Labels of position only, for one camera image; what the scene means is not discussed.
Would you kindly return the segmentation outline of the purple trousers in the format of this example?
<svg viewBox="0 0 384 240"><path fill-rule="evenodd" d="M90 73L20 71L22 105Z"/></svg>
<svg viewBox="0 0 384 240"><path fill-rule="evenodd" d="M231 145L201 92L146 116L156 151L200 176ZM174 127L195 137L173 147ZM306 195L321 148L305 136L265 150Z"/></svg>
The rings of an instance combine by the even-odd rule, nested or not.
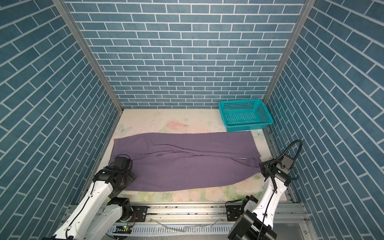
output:
<svg viewBox="0 0 384 240"><path fill-rule="evenodd" d="M144 133L115 139L109 162L133 162L136 179L126 189L171 192L223 187L261 171L251 132L205 134Z"/></svg>

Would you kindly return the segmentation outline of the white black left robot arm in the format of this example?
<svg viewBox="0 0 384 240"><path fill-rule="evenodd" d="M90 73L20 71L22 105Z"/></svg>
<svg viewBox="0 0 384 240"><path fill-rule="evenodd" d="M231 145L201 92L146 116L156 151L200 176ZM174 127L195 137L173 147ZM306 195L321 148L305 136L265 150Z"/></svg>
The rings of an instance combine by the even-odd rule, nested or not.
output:
<svg viewBox="0 0 384 240"><path fill-rule="evenodd" d="M45 240L100 240L117 221L133 217L128 198L118 195L137 177L129 168L105 167L94 176L90 189L69 218Z"/></svg>

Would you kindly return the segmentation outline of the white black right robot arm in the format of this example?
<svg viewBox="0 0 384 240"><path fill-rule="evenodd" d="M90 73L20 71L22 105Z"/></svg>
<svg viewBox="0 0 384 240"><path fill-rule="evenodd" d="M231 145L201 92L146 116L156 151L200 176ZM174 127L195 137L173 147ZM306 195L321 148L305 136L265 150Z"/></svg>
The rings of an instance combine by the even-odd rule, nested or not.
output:
<svg viewBox="0 0 384 240"><path fill-rule="evenodd" d="M260 165L265 186L258 200L248 199L243 213L229 232L229 240L275 240L274 217L280 198L291 183L289 172L294 162L271 160Z"/></svg>

